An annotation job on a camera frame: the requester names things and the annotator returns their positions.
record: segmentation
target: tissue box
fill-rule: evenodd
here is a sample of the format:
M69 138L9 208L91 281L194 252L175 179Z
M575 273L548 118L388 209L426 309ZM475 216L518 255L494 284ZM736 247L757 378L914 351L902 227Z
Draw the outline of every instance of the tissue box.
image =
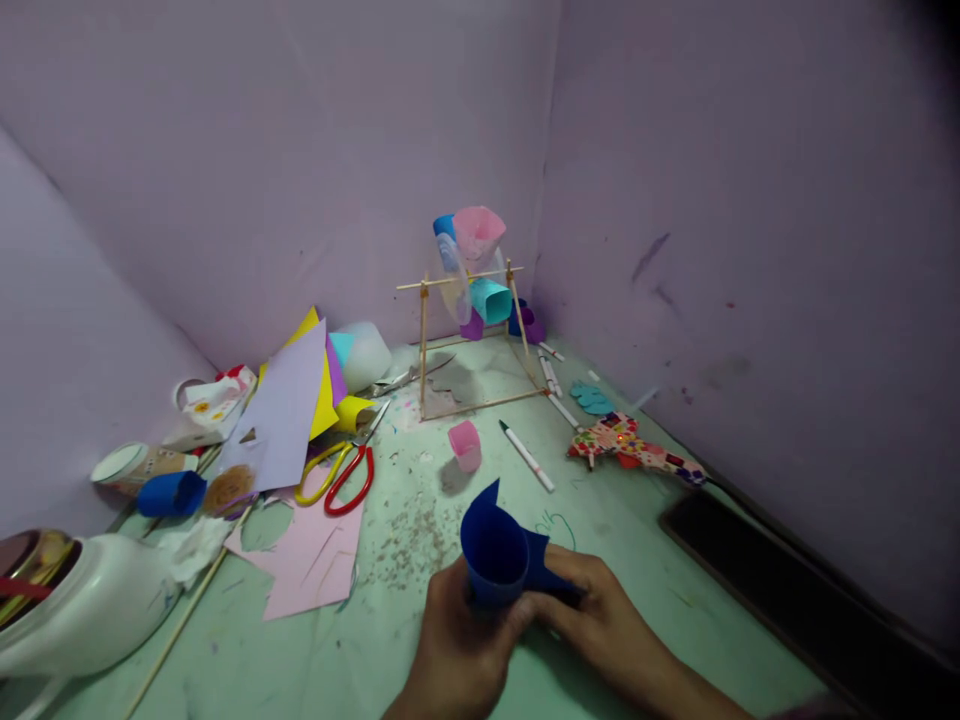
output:
M219 375L216 382L186 388L187 404L163 446L188 452L226 441L240 421L256 386L257 376L253 371L239 365Z

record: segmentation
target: pink paper sheet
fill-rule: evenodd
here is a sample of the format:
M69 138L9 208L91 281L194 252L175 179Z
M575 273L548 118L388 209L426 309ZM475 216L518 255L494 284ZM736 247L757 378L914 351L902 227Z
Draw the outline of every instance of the pink paper sheet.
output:
M330 366L333 406L336 407L347 396L347 381L343 379L343 368L340 367L340 360L337 359L337 351L333 347L333 341L330 339L329 333L327 334L327 365Z
M315 492L328 472L329 467L314 468L307 476L304 493ZM366 501L343 517L333 518L323 511L322 499L308 508L300 507L293 500L293 492L293 488L284 488L276 493L281 502L293 508L293 519L272 548L245 551L239 530L234 530L224 542L230 552L273 575L264 621L341 602L350 596Z

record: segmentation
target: lavender wall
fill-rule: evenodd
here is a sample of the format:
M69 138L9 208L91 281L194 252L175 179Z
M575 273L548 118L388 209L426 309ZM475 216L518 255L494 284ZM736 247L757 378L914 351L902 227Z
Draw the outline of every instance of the lavender wall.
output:
M216 365L311 303L411 341L394 286L432 264L434 217L487 205L535 258L558 22L559 0L3 3L0 117Z
M124 442L162 439L175 383L212 368L107 267L2 130L0 337L0 537L104 530L118 505L90 470Z
M951 88L893 3L567 3L536 300L889 608L960 646Z

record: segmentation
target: yellow paper sheet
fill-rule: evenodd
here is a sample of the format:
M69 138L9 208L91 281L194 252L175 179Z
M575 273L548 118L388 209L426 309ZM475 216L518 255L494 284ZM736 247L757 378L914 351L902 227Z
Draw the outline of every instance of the yellow paper sheet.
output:
M333 430L356 434L357 416L372 405L376 405L376 403L354 397L353 395L347 395L340 404L337 405L336 410L339 420L337 420L337 423L333 426Z
M310 308L310 312L300 323L300 327L293 336L283 344L284 347L292 345L302 338L308 332L320 324L320 317L317 315L315 307ZM267 363L260 366L260 383L267 374ZM333 409L333 383L330 381L330 364L327 362L327 352L323 352L323 385L320 388L320 397L317 398L317 409L313 414L313 426L310 428L310 439L313 440L324 430L329 429L339 421L336 411Z

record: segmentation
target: white marker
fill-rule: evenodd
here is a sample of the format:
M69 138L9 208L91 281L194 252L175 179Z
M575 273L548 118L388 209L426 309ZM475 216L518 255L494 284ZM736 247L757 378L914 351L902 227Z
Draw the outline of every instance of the white marker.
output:
M540 367L543 368L543 379L546 381L547 387L550 388L550 392L555 393L557 386L553 383L553 378L550 376L550 370L547 368L547 359L543 356L543 350L537 350L537 355L540 356Z
M563 355L561 355L560 353L558 353L556 350L554 350L552 347L550 347L550 346L547 345L546 343L540 343L540 347L542 347L542 348L543 348L544 350L546 350L548 353L550 353L551 355L553 355L553 356L554 356L557 360L559 360L560 362L563 362Z
M560 414L567 419L567 422L570 423L570 427L574 428L578 433L583 432L583 428L577 423L577 419L570 414L570 411L563 406L562 402L557 400L556 395L547 395L547 399L550 400L550 402L556 406L557 410L560 411Z
M557 377L557 371L553 369L553 363L550 360L547 360L547 370L550 371L550 377L553 379L553 384L557 386L557 397L563 397L563 388L560 387L560 378Z
M513 446L517 449L517 452L520 453L521 457L527 461L527 465L530 466L530 469L533 470L537 475L537 479L540 481L540 484L546 489L547 492L553 492L556 488L553 486L553 483L550 482L550 478L547 477L547 474L540 469L540 463L533 459L533 455L523 446L523 443L520 442L513 430L503 421L500 421L500 427L503 428L503 433L507 436L507 439L513 443Z

